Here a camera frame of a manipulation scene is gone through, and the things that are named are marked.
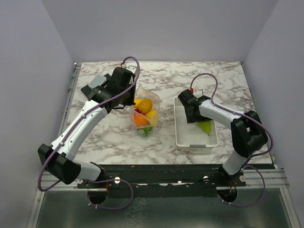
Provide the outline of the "clear zip top bag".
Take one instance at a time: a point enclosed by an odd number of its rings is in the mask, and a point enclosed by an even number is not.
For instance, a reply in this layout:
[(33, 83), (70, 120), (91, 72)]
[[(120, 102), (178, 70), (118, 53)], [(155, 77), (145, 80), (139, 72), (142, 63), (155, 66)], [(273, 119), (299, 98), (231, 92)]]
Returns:
[(150, 137), (158, 124), (160, 97), (141, 85), (135, 91), (134, 105), (129, 109), (133, 129), (143, 138)]

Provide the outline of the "green pear toy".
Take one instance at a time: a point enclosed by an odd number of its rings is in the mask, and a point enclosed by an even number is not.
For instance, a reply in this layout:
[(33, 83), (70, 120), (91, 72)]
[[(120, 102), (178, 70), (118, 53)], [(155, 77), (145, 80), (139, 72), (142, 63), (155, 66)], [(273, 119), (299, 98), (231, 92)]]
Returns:
[(211, 131), (211, 124), (212, 120), (207, 120), (207, 121), (201, 121), (198, 122), (198, 126), (201, 128), (203, 132), (205, 132), (207, 135), (209, 135)]

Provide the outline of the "orange fruit toy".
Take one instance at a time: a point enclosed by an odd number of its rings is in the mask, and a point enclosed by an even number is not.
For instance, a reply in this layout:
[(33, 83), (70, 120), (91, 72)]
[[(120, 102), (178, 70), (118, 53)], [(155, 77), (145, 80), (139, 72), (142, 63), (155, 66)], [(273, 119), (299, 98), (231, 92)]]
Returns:
[(133, 114), (133, 121), (138, 128), (145, 127), (149, 123), (149, 121), (140, 114)]

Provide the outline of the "yellow orange mango toy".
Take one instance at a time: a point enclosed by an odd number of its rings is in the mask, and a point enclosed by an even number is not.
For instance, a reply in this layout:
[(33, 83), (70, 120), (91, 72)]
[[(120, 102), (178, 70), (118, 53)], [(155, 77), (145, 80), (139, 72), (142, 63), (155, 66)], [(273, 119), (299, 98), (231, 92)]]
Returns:
[(152, 110), (152, 107), (153, 102), (151, 99), (144, 99), (138, 104), (138, 110), (143, 114), (150, 112)]

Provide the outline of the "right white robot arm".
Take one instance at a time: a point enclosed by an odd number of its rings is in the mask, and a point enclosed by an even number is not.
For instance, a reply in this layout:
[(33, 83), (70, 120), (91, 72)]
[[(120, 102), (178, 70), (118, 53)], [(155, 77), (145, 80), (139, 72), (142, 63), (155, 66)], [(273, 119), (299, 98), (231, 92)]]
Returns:
[(184, 107), (187, 123), (213, 120), (231, 130), (234, 152), (223, 163), (223, 171), (218, 174), (222, 185), (230, 185), (249, 157), (268, 142), (258, 114), (252, 110), (238, 113), (214, 103), (205, 95), (197, 98), (188, 89), (181, 92), (178, 99)]

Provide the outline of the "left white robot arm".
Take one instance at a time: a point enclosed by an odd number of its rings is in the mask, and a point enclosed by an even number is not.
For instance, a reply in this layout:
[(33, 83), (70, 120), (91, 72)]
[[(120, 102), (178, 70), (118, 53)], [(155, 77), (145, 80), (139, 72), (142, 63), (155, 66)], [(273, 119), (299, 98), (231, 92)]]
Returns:
[(76, 161), (75, 157), (90, 132), (113, 109), (134, 104), (138, 74), (136, 66), (117, 67), (111, 75), (96, 75), (81, 88), (87, 100), (77, 117), (50, 145), (38, 148), (45, 170), (65, 184), (77, 179), (88, 180), (96, 188), (104, 184), (103, 168), (93, 162)]

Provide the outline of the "yellow lemon toy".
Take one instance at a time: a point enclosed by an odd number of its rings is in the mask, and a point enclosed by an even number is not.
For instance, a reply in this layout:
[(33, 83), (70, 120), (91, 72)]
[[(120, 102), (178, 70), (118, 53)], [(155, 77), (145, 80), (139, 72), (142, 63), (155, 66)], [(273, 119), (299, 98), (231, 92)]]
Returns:
[(134, 105), (133, 106), (134, 106), (135, 109), (138, 108), (138, 105), (140, 104), (141, 101), (142, 101), (142, 99), (135, 99), (134, 100)]

